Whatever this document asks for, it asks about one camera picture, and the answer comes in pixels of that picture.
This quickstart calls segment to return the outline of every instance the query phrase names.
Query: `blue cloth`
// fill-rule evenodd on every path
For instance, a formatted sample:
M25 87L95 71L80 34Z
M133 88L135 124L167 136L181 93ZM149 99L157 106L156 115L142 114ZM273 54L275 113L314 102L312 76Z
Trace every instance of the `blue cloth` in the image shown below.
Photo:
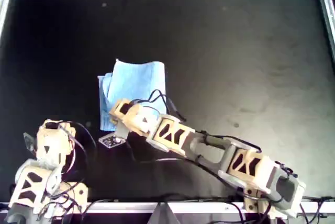
M148 99L151 92L159 89L165 94L165 71L161 62L144 64L124 63L116 60L112 73L98 76L100 96L100 129L103 131L115 131L116 126L110 122L109 111L115 103L126 98ZM161 98L154 103L143 103L151 106L160 113L166 114L166 107Z

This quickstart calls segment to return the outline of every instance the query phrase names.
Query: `folded cloth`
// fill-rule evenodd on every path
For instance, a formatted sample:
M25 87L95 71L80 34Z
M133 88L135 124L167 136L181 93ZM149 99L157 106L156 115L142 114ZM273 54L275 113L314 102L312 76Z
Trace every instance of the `folded cloth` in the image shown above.
M116 60L112 73L98 76L100 96L100 129L103 131L115 131L116 126L110 122L109 111L115 103L126 98L148 99L151 92L159 89L165 94L165 71L161 62L144 64L124 63ZM143 103L151 106L160 113L166 114L166 107L161 98L153 103Z

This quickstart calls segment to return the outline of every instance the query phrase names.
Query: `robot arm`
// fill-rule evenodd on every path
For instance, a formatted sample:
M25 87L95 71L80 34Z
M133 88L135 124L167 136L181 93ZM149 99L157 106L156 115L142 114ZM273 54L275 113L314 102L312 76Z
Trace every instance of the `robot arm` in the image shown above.
M306 185L268 156L248 144L196 132L171 115L160 114L155 119L147 109L126 99L119 101L109 112L113 122L117 123L115 136L127 139L128 133L134 131L146 137L154 148L175 152L207 167L232 187L242 187L245 195L268 199L273 205L272 212L297 216ZM196 154L201 143L224 150L221 160L213 163ZM258 204L249 198L244 198L246 205ZM259 209L264 212L267 201L259 202Z
M5 219L8 223L46 223L53 217L85 210L87 187L61 182L66 156L74 152L69 134L74 136L75 129L66 122L46 120L40 126L37 143L33 144L36 159L27 160L15 175L16 187Z

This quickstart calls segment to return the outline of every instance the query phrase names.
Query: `dark background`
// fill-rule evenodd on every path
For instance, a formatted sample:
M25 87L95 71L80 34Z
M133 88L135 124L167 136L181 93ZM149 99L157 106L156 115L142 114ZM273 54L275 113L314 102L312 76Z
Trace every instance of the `dark background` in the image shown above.
M252 141L292 167L306 195L334 194L335 81L317 0L11 0L3 35L0 201L31 157L24 131L53 118L104 134L96 76L116 58L164 62L167 93L190 126ZM165 156L130 143L139 160ZM98 145L98 154L85 181L90 200L226 194L186 164L140 165L125 146Z

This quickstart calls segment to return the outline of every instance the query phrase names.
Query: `beige robot part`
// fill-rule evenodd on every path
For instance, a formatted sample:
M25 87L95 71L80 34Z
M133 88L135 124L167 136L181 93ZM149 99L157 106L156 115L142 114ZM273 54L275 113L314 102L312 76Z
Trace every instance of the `beige robot part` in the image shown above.
M62 129L48 129L46 123L59 122L47 119L37 132L37 160L46 160L54 166L64 166L66 156L71 153L73 146L69 141L68 134ZM60 125L65 128L72 136L75 136L75 128L70 123L61 122Z

